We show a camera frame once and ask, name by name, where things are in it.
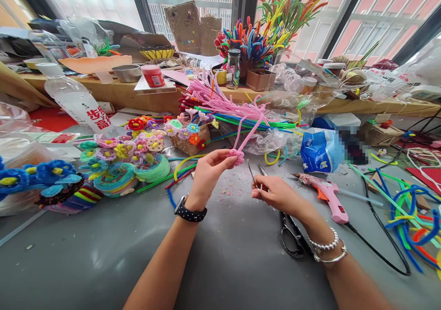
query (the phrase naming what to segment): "pink pipe cleaner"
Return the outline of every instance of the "pink pipe cleaner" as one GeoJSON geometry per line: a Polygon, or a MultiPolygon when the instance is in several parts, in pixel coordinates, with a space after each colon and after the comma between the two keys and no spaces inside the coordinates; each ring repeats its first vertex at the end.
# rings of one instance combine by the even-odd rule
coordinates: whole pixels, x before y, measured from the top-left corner
{"type": "Polygon", "coordinates": [[[192,97],[196,98],[205,110],[241,118],[237,130],[236,142],[234,143],[232,150],[230,150],[228,154],[228,156],[237,156],[237,161],[234,163],[234,166],[241,165],[244,162],[244,153],[242,152],[242,149],[250,140],[251,136],[254,134],[257,128],[260,126],[261,122],[263,121],[269,127],[269,122],[276,121],[265,116],[268,113],[266,110],[266,105],[268,103],[264,103],[258,106],[257,100],[262,96],[257,95],[254,98],[252,104],[244,103],[243,105],[238,106],[233,103],[232,96],[230,96],[230,99],[228,100],[227,97],[222,93],[220,87],[217,84],[216,77],[215,75],[213,75],[213,72],[211,70],[207,72],[203,69],[202,74],[199,74],[197,71],[195,71],[195,74],[195,80],[190,83],[190,86],[188,87],[186,92],[187,99],[190,99],[192,97]],[[215,91],[212,91],[211,89],[209,76],[211,79],[214,79],[215,91]],[[242,122],[247,118],[255,119],[257,120],[257,122],[248,133],[247,137],[242,142],[240,147],[236,149],[240,137],[242,122]]]}

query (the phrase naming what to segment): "straw basket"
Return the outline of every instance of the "straw basket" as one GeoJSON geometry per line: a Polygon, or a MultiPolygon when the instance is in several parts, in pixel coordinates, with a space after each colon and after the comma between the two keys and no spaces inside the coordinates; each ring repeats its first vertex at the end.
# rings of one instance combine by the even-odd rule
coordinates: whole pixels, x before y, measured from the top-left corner
{"type": "Polygon", "coordinates": [[[360,130],[361,138],[371,146],[390,146],[403,134],[403,131],[393,126],[383,129],[380,125],[370,123],[365,123],[360,130]]]}
{"type": "MultiPolygon", "coordinates": [[[[189,122],[184,123],[182,127],[187,127],[189,122]]],[[[200,139],[204,139],[205,141],[210,140],[210,131],[208,129],[208,124],[204,124],[199,127],[200,130],[198,132],[198,136],[200,139]]],[[[197,145],[191,144],[188,140],[181,139],[177,135],[170,137],[171,143],[173,146],[178,148],[179,150],[183,151],[188,156],[194,156],[196,155],[201,149],[198,148],[197,145]]]]}

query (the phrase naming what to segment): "red paper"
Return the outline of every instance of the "red paper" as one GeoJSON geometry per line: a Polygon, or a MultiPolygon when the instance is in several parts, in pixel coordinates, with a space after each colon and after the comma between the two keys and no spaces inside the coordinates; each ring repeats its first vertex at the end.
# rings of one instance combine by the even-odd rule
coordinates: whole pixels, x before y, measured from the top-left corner
{"type": "MultiPolygon", "coordinates": [[[[425,183],[427,187],[431,188],[431,190],[441,196],[441,192],[436,188],[435,184],[424,177],[417,168],[406,168],[406,170],[417,177],[419,180],[421,180],[423,183],[425,183]]],[[[441,169],[424,169],[424,173],[426,173],[426,175],[428,175],[437,183],[441,184],[441,169]]]]}

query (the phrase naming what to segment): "pink glue gun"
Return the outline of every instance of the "pink glue gun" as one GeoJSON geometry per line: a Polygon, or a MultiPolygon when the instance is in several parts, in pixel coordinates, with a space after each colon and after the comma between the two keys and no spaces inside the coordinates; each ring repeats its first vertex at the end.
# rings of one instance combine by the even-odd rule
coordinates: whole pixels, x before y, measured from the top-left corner
{"type": "Polygon", "coordinates": [[[317,198],[326,201],[331,208],[332,220],[334,222],[338,224],[346,224],[349,221],[348,214],[335,195],[339,192],[339,187],[336,184],[307,174],[292,175],[301,180],[305,185],[310,185],[317,190],[317,198]]]}

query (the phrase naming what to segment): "black watch strap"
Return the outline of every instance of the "black watch strap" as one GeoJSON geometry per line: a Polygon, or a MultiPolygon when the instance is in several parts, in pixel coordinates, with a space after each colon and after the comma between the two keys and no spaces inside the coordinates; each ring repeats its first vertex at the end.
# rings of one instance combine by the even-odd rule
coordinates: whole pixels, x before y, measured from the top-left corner
{"type": "Polygon", "coordinates": [[[183,196],[180,198],[178,204],[175,208],[175,214],[181,216],[183,219],[188,220],[190,222],[201,222],[205,215],[207,214],[207,208],[204,208],[204,211],[190,211],[186,207],[184,207],[186,197],[183,196]]]}

